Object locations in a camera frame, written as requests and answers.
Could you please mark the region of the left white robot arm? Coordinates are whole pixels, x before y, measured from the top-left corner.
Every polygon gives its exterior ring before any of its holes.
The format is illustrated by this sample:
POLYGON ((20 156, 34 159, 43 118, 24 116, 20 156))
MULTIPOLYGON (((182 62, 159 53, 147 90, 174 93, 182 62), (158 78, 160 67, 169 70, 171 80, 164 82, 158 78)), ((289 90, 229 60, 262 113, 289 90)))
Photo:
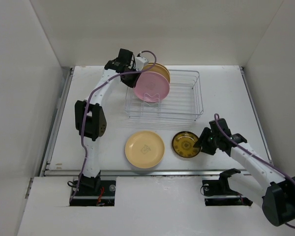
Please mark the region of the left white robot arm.
POLYGON ((100 173, 99 157, 95 153, 98 148, 95 145, 99 144, 96 139, 103 136, 107 128, 104 104, 119 83, 134 88, 147 64, 148 59, 140 54, 134 56, 133 52, 120 49, 117 58, 104 66, 102 76, 89 97, 75 103, 75 126, 86 151, 81 173, 88 179, 85 180, 83 189, 89 195, 95 195, 100 190, 100 182, 94 179, 100 173))

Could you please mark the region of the cream yellow plate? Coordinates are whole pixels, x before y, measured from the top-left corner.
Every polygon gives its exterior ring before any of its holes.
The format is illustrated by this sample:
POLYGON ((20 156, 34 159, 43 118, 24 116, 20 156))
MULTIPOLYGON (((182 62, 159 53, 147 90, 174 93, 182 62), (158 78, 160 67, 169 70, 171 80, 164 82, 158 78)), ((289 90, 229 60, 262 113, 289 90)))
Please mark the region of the cream yellow plate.
POLYGON ((132 134, 125 144, 125 156, 130 164, 140 169, 157 166, 165 154, 163 139, 152 131, 132 134))

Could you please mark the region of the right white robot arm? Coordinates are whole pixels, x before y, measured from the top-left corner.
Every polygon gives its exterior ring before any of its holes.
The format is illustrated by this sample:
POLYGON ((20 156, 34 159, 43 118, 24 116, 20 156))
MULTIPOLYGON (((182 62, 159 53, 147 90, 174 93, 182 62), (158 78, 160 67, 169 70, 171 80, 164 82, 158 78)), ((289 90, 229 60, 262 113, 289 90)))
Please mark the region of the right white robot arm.
POLYGON ((243 195, 262 209, 272 225, 288 226, 295 219, 295 177, 261 159, 242 135, 231 133, 226 120, 218 114, 209 125, 194 147, 209 155, 215 155, 217 150, 226 153, 249 176, 235 168, 223 171, 218 179, 203 181, 204 195, 243 195))

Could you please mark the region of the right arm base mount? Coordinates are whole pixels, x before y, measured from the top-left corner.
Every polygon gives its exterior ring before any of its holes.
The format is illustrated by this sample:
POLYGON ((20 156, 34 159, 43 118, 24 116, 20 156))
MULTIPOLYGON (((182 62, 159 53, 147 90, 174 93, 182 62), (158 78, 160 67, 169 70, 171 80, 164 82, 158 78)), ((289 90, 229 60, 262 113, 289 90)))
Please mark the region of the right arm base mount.
POLYGON ((253 202, 241 194, 222 185, 217 179, 202 180, 201 194, 207 207, 252 206, 253 202))

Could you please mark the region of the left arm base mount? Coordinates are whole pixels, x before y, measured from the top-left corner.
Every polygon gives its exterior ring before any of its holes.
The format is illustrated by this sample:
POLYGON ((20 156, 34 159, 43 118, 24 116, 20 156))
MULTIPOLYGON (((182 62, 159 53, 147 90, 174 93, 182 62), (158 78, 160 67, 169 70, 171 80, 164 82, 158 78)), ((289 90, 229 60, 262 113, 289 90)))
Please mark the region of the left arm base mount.
POLYGON ((71 207, 113 207, 115 205, 116 180, 102 180, 82 176, 81 180, 68 181, 71 187, 71 207))

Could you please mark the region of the yellow patterned plate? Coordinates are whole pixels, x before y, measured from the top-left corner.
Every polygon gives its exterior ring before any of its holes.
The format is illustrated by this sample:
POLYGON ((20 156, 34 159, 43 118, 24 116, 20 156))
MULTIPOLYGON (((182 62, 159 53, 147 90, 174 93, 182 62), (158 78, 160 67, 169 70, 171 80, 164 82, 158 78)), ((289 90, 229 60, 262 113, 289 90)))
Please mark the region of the yellow patterned plate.
POLYGON ((172 139, 172 148, 180 157, 193 158, 200 153, 200 148, 194 147, 198 139, 198 136, 190 131, 178 132, 172 139))

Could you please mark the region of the tan plate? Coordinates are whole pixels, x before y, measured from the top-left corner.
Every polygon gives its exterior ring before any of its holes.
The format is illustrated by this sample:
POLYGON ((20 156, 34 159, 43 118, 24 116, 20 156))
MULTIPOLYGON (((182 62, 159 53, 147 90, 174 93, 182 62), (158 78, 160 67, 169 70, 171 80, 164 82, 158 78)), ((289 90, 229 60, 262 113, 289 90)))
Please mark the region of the tan plate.
POLYGON ((162 64, 156 63, 150 70, 144 72, 140 76, 140 80, 145 80, 147 82, 157 82, 157 83, 170 83, 170 73, 169 70, 162 64))

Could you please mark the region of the pink plate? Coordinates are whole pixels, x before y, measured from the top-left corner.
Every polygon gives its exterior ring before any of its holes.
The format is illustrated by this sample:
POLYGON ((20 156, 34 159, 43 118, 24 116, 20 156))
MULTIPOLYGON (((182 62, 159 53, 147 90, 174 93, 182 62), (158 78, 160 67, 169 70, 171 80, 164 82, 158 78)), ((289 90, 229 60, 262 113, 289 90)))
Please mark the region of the pink plate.
POLYGON ((139 76, 133 91, 144 102, 158 103, 169 94, 170 84, 163 75, 148 71, 139 76))

